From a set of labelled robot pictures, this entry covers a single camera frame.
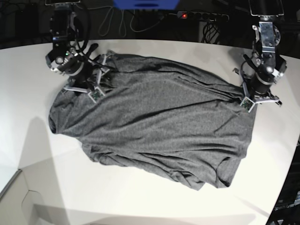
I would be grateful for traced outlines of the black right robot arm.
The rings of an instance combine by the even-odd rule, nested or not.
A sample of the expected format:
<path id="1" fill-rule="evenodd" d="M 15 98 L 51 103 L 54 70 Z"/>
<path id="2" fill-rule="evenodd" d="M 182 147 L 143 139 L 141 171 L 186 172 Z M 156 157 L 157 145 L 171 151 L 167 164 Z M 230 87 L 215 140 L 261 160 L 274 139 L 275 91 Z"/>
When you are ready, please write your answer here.
<path id="1" fill-rule="evenodd" d="M 47 0 L 46 6 L 53 7 L 49 31 L 52 35 L 52 50 L 45 60 L 51 71 L 67 75 L 65 91 L 76 94 L 87 94 L 96 103 L 105 92 L 101 90 L 102 76 L 111 71 L 106 64 L 110 54 L 98 55 L 91 59 L 91 54 L 98 44 L 88 45 L 90 39 L 91 20 L 87 17 L 87 28 L 77 18 L 74 6 L 81 3 L 78 0 Z"/>

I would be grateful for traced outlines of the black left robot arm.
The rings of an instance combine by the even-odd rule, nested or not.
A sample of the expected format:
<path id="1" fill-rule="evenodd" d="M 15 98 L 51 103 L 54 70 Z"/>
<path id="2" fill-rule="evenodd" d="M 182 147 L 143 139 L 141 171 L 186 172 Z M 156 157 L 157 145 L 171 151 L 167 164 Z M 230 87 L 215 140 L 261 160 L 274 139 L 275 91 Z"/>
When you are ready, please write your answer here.
<path id="1" fill-rule="evenodd" d="M 252 26 L 255 41 L 251 57 L 243 55 L 244 62 L 233 71 L 242 79 L 244 98 L 240 106 L 249 113 L 257 104 L 276 103 L 282 105 L 279 97 L 274 96 L 270 88 L 285 74 L 286 60 L 279 53 L 281 34 L 274 21 L 284 15 L 280 0 L 250 0 L 250 13 L 259 18 Z"/>

